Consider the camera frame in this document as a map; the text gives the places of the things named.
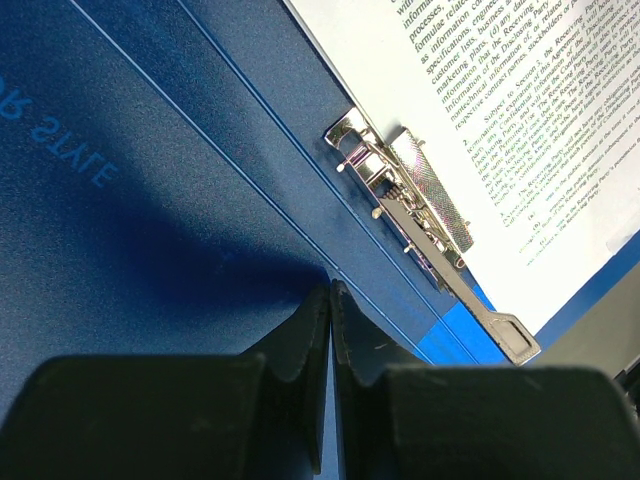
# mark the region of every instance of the black object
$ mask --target black object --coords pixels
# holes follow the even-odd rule
[[[640,478],[604,375],[430,368],[334,282],[235,357],[47,362],[0,433],[0,479],[312,478],[329,322],[343,479]]]
[[[638,420],[640,417],[640,357],[616,375],[615,381],[624,390]]]

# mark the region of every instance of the silver binder clip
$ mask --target silver binder clip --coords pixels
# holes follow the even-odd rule
[[[350,135],[359,143],[345,153],[337,169],[353,168],[377,202],[372,216],[387,215],[406,240],[405,253],[413,252],[435,284],[460,300],[513,364],[523,365],[540,353],[533,335],[515,316],[490,311],[458,273],[473,239],[411,132],[402,129],[385,144],[353,108],[329,129],[325,140],[340,149]]]

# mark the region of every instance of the gray surface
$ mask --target gray surface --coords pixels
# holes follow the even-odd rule
[[[636,266],[535,364],[587,365],[616,375],[640,355],[639,319]]]

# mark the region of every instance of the blue binder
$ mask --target blue binder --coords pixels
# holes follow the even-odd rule
[[[5,0],[0,28],[0,418],[51,356],[235,353],[327,274],[427,362],[503,360],[335,172],[351,104],[278,0]]]

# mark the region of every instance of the white paper sheet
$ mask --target white paper sheet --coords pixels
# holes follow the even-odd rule
[[[637,230],[640,1],[287,2],[379,133],[425,141],[532,333]]]

